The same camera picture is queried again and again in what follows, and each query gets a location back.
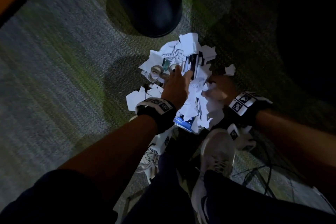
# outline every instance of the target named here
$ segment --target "person's left hand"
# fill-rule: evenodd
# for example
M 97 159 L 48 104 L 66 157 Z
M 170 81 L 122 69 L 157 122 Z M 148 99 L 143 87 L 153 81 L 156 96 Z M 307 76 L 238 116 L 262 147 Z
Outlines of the person's left hand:
M 189 94 L 189 84 L 193 71 L 187 71 L 182 76 L 181 67 L 175 67 L 175 72 L 170 72 L 169 80 L 165 82 L 162 99 L 170 101 L 179 110 L 187 100 Z

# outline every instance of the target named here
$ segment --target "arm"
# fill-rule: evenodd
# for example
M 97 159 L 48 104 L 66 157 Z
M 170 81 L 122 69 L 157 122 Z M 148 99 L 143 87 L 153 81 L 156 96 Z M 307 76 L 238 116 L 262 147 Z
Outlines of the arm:
M 206 97 L 229 105 L 238 96 L 233 82 L 227 76 L 212 76 L 209 81 L 216 88 L 203 92 Z M 263 110 L 256 116 L 256 128 L 264 133 L 302 172 L 309 183 L 328 196 L 336 199 L 336 137 L 309 128 L 272 110 Z
M 170 74 L 162 98 L 179 110 L 187 99 L 192 71 L 181 75 L 176 66 Z M 136 170 L 143 154 L 157 134 L 153 118 L 141 115 L 126 123 L 83 152 L 69 159 L 59 169 L 78 171 L 91 178 L 106 199 L 116 203 Z

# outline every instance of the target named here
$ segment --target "blue package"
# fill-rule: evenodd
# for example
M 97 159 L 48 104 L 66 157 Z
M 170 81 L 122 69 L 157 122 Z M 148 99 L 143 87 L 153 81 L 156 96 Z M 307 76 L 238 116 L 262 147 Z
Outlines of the blue package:
M 183 121 L 183 116 L 180 116 L 180 117 L 174 118 L 174 122 L 180 128 L 183 128 L 184 130 L 192 133 L 191 125 L 193 124 L 194 119 L 195 118 L 191 118 L 188 121 Z

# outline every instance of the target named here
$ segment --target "forearm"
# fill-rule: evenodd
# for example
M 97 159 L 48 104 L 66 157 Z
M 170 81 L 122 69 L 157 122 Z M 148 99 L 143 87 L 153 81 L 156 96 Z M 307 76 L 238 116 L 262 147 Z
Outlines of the forearm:
M 309 183 L 335 200 L 336 137 L 270 111 L 260 111 L 256 127 L 304 174 Z
M 59 169 L 76 170 L 90 177 L 105 198 L 116 202 L 156 134 L 153 118 L 139 116 L 69 159 Z

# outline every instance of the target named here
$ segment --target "carpet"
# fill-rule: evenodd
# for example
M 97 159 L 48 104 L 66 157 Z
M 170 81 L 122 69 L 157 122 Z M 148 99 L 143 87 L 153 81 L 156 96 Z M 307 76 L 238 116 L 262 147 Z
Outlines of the carpet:
M 125 96 L 145 78 L 137 67 L 179 34 L 197 32 L 216 46 L 214 73 L 235 64 L 239 90 L 271 99 L 303 124 L 336 132 L 336 110 L 300 89 L 286 74 L 276 46 L 279 0 L 183 0 L 179 25 L 162 38 L 139 35 L 118 0 L 28 0 L 0 29 L 0 209 L 44 173 L 118 128 L 134 114 Z M 292 168 L 272 143 L 271 158 Z M 235 171 L 265 162 L 263 149 L 240 152 Z M 267 168 L 260 170 L 264 179 Z M 242 182 L 244 176 L 235 176 Z M 115 209 L 146 186 L 135 174 Z M 252 177 L 248 187 L 263 191 Z M 270 187 L 280 199 L 330 211 L 311 188 L 283 170 Z

